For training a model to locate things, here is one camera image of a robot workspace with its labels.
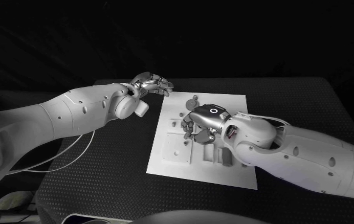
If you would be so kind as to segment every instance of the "white paper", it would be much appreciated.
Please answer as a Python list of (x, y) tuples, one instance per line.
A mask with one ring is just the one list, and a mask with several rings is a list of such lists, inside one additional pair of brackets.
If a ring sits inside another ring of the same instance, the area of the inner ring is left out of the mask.
[(164, 99), (146, 173), (258, 190), (255, 167), (243, 167), (242, 162), (235, 157), (232, 167), (219, 163), (219, 148), (224, 147), (220, 137), (217, 137), (214, 142), (213, 162), (203, 160), (203, 145), (188, 140), (191, 145), (188, 144), (188, 148), (184, 149), (181, 144), (174, 144), (180, 141), (180, 138), (181, 143), (185, 141), (181, 120), (190, 113), (185, 104), (194, 95), (198, 96), (200, 105), (216, 104), (226, 108), (232, 115), (237, 111), (249, 112), (245, 95), (171, 93), (169, 97)]

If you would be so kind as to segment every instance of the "textured fabric surface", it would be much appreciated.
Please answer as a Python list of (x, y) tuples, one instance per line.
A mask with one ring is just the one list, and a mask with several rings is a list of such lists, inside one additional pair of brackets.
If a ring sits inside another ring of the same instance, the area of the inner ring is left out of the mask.
[[(96, 84), (125, 82), (102, 80)], [(282, 118), (354, 142), (354, 123), (323, 78), (171, 79), (178, 92), (242, 94), (250, 114)], [(149, 94), (151, 109), (112, 121), (96, 132), (83, 158), (48, 173), (38, 193), (44, 223), (73, 213), (126, 220), (169, 210), (235, 213), (269, 223), (354, 223), (354, 199), (311, 192), (256, 168), (259, 190), (146, 174), (164, 97)], [(83, 152), (91, 133), (52, 163), (64, 166)], [(67, 138), (61, 150), (74, 142)]]

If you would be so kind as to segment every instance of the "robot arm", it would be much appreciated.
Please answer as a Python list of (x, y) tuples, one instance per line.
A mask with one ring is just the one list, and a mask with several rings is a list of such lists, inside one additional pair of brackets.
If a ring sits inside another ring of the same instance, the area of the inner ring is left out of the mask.
[(32, 149), (90, 133), (133, 113), (142, 117), (149, 109), (142, 95), (168, 96), (172, 88), (165, 78), (145, 72), (130, 83), (77, 88), (42, 104), (0, 111), (0, 180)]
[(213, 104), (191, 111), (185, 117), (188, 128), (194, 122), (206, 128), (197, 135), (188, 131), (185, 137), (194, 142), (213, 143), (219, 133), (224, 147), (243, 164), (261, 167), (311, 191), (354, 197), (352, 144), (288, 123), (274, 126), (255, 115), (232, 116)]

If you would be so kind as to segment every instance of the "wire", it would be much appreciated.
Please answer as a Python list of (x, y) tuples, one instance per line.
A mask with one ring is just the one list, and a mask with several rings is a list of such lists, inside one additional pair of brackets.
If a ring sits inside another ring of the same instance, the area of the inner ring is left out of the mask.
[(51, 160), (54, 160), (57, 157), (60, 157), (60, 156), (61, 156), (61, 155), (71, 149), (71, 147), (73, 147), (73, 146), (76, 145), (76, 143), (80, 141), (81, 137), (83, 137), (83, 135), (77, 138), (77, 140), (76, 140), (74, 143), (68, 146), (68, 148), (67, 148), (61, 153), (58, 153), (52, 158), (50, 158), (48, 160), (45, 160), (45, 161), (41, 162), (39, 164), (37, 164), (37, 165), (34, 165), (34, 166), (31, 166), (31, 167), (28, 167), (28, 168), (25, 168), (25, 169), (19, 169), (19, 170), (11, 171), (6, 175), (9, 175), (9, 174), (16, 174), (16, 173), (19, 173), (19, 172), (24, 172), (25, 170), (32, 169), (32, 168), (35, 168), (37, 166), (39, 166), (39, 165), (45, 164), (47, 162), (50, 162)]
[(256, 118), (265, 118), (265, 119), (271, 119), (271, 120), (275, 120), (278, 121), (279, 123), (285, 124), (285, 125), (291, 125), (289, 122), (287, 122), (285, 120), (279, 119), (279, 118), (274, 118), (274, 117), (266, 117), (266, 116), (259, 116), (259, 115), (252, 115), (252, 114), (246, 114), (246, 113), (240, 113), (246, 116), (250, 116), (250, 117), (256, 117)]
[(16, 224), (24, 222), (31, 216), (32, 216), (32, 214), (29, 214), (21, 221), (18, 221)]
[(93, 133), (93, 137), (91, 137), (91, 140), (90, 140), (90, 143), (89, 143), (89, 145), (87, 145), (86, 150), (83, 151), (83, 153), (80, 154), (80, 156), (73, 160), (73, 162), (68, 163), (65, 166), (63, 166), (63, 167), (58, 168), (58, 169), (45, 170), (45, 171), (39, 171), (39, 170), (26, 170), (26, 171), (28, 171), (28, 172), (35, 172), (35, 173), (48, 173), (48, 172), (54, 172), (54, 171), (61, 170), (61, 169), (64, 169), (65, 167), (68, 167), (68, 166), (70, 166), (70, 165), (80, 159), (80, 157), (84, 155), (84, 153), (86, 153), (86, 151), (87, 151), (87, 149), (89, 149), (89, 147), (90, 147), (90, 145), (91, 145), (93, 139), (94, 139), (94, 133)]

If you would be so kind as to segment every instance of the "gray table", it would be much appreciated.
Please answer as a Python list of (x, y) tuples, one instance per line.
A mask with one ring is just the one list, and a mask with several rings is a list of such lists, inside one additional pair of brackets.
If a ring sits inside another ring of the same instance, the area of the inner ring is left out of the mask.
[[(102, 80), (96, 84), (126, 82)], [(323, 78), (172, 79), (175, 91), (243, 94), (252, 114), (354, 142), (354, 123)], [(38, 193), (44, 223), (73, 213), (126, 220), (169, 210), (235, 213), (269, 223), (354, 223), (354, 199), (311, 192), (256, 168), (259, 190), (146, 174), (164, 97), (149, 94), (151, 109), (110, 122), (96, 132), (83, 158), (47, 174)], [(64, 166), (83, 152), (91, 134), (52, 163)], [(74, 142), (67, 138), (61, 150)]]

